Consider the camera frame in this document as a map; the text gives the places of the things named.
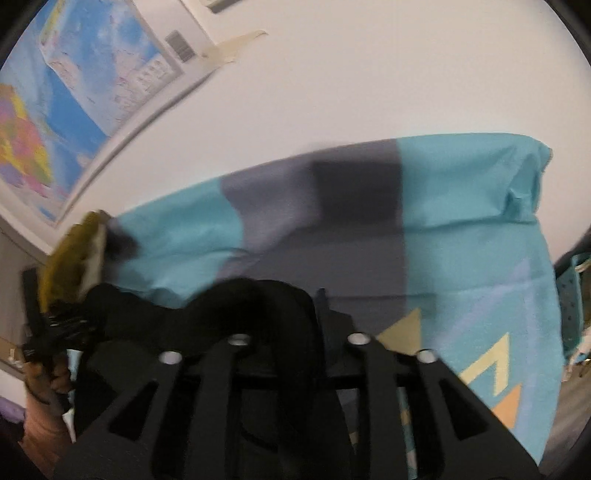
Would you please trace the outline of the person's left hand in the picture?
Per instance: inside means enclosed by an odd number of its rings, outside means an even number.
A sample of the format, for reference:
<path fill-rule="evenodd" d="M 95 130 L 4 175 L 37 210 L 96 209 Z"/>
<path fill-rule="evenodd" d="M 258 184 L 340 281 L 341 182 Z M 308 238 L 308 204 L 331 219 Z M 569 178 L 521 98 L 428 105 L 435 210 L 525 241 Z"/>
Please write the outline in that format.
<path fill-rule="evenodd" d="M 72 388 L 67 354 L 55 356 L 51 365 L 52 370 L 48 373 L 41 363 L 27 362 L 24 365 L 25 385 L 42 403 L 60 407 L 58 396 L 68 395 Z"/>

